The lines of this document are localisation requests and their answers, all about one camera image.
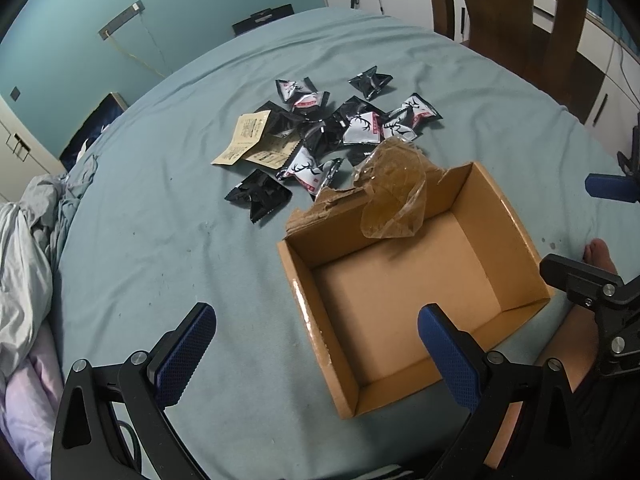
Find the teal bed sheet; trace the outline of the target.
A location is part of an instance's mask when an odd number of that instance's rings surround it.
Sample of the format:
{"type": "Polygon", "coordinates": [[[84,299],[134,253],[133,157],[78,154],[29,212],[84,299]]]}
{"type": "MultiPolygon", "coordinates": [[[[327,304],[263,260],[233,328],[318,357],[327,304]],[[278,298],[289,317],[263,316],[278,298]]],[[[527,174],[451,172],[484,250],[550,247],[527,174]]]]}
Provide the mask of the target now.
{"type": "Polygon", "coordinates": [[[116,119],[92,147],[96,172],[56,271],[53,330],[73,367],[130,367],[199,302],[212,343],[167,412],[213,479],[350,478],[447,443],[466,411],[418,333],[438,304],[487,349],[530,363],[568,310],[539,259],[579,258],[603,238],[622,278],[639,273],[639,208],[598,200],[588,174],[614,174],[564,107],[471,49],[394,18],[318,9],[202,55],[116,119]],[[393,77],[375,99],[409,96],[438,119],[409,145],[431,165],[413,179],[407,236],[372,236],[380,200],[349,164],[318,196],[259,221],[228,201],[252,171],[219,165],[238,118],[309,78],[342,104],[350,77],[393,77]]]}

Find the black red snack packet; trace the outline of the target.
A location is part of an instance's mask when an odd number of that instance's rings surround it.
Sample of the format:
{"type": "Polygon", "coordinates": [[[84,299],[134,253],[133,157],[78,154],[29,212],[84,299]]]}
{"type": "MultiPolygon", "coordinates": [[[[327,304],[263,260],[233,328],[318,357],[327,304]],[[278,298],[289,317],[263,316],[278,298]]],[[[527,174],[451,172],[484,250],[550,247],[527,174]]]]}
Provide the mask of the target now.
{"type": "Polygon", "coordinates": [[[307,118],[317,116],[326,108],[329,97],[327,91],[305,93],[292,104],[292,112],[307,118]]]}

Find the white cabinet with drawers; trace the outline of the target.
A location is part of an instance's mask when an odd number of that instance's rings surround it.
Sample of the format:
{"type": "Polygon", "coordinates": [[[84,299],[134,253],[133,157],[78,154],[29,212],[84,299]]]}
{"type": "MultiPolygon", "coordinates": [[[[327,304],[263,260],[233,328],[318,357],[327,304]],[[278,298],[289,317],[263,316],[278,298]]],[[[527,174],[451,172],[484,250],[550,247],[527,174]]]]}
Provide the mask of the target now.
{"type": "MultiPolygon", "coordinates": [[[[433,0],[324,0],[435,28],[433,0]]],[[[587,0],[582,36],[570,71],[567,108],[608,154],[631,151],[639,118],[639,47],[606,0],[587,0]]]]}

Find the open cardboard box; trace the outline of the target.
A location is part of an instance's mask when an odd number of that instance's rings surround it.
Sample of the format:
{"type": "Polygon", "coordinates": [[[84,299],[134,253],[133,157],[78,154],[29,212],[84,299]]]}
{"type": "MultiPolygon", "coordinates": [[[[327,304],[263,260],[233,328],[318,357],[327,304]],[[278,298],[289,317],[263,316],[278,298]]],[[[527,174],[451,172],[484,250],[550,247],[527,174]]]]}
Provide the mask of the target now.
{"type": "Polygon", "coordinates": [[[538,252],[478,162],[427,181],[413,236],[375,240],[360,228],[368,196],[321,193],[296,210],[278,252],[337,414],[349,419],[439,381],[418,334],[438,304],[484,349],[495,348],[551,299],[538,252]]]}

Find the person's bare foot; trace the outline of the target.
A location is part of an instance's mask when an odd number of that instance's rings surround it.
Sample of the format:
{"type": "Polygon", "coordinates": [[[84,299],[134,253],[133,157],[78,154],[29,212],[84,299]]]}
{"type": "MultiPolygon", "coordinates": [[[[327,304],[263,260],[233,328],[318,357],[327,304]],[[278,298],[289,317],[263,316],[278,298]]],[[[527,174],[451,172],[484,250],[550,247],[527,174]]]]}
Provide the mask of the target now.
{"type": "Polygon", "coordinates": [[[600,238],[594,238],[585,246],[582,261],[590,264],[590,266],[596,266],[597,268],[605,270],[608,273],[617,274],[617,269],[611,259],[608,244],[600,238]]]}

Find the white deer snack top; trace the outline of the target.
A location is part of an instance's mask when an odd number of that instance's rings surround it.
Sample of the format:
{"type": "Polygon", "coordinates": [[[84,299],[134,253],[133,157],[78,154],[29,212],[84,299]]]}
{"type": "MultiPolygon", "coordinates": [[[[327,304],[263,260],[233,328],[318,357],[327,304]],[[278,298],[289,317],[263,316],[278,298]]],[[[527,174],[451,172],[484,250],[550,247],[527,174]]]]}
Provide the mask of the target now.
{"type": "Polygon", "coordinates": [[[302,80],[277,79],[276,88],[282,102],[291,110],[303,96],[317,91],[317,88],[308,77],[302,80]]]}

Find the crumpled grey blanket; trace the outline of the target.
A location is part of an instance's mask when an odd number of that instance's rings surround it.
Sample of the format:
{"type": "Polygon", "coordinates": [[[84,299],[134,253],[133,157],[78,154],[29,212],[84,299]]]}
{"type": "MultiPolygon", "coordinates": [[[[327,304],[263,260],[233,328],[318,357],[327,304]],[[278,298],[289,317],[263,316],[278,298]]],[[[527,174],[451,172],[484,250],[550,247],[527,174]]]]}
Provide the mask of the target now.
{"type": "Polygon", "coordinates": [[[98,170],[90,155],[70,174],[34,177],[1,205],[1,382],[6,384],[49,315],[53,274],[80,201],[98,170]]]}

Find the brown wooden chair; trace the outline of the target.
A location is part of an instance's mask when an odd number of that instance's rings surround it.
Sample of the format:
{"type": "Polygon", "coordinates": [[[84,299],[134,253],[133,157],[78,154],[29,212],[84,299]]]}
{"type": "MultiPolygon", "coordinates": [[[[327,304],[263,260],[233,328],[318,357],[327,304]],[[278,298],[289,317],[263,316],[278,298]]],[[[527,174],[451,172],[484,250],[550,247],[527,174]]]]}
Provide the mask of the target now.
{"type": "Polygon", "coordinates": [[[466,45],[533,84],[584,122],[598,90],[578,47],[588,0],[556,0],[548,36],[536,31],[534,0],[464,0],[466,45]]]}

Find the metal wall bracket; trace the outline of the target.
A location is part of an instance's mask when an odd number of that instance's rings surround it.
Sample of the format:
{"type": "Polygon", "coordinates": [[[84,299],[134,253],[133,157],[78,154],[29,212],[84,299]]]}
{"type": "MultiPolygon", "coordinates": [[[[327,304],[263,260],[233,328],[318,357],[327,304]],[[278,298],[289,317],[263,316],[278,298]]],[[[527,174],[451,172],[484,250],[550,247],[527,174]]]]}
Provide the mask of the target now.
{"type": "Polygon", "coordinates": [[[127,9],[117,14],[111,19],[111,21],[104,25],[98,31],[99,36],[102,40],[107,40],[114,34],[114,32],[116,32],[117,29],[120,29],[137,15],[140,15],[144,10],[145,6],[141,0],[134,2],[131,6],[128,6],[127,9]]]}

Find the kraft paper packet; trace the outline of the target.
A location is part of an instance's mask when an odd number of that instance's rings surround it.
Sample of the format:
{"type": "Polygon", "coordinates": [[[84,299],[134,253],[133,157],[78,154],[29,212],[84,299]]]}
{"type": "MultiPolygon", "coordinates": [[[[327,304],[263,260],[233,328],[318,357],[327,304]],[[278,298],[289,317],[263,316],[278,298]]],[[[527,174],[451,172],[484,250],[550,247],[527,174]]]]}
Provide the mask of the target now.
{"type": "Polygon", "coordinates": [[[269,116],[269,110],[241,115],[235,124],[229,145],[212,161],[212,165],[232,166],[254,148],[262,138],[269,116]]]}
{"type": "Polygon", "coordinates": [[[272,170],[278,170],[290,158],[299,144],[298,133],[274,136],[265,133],[260,141],[242,156],[243,160],[272,170]]]}

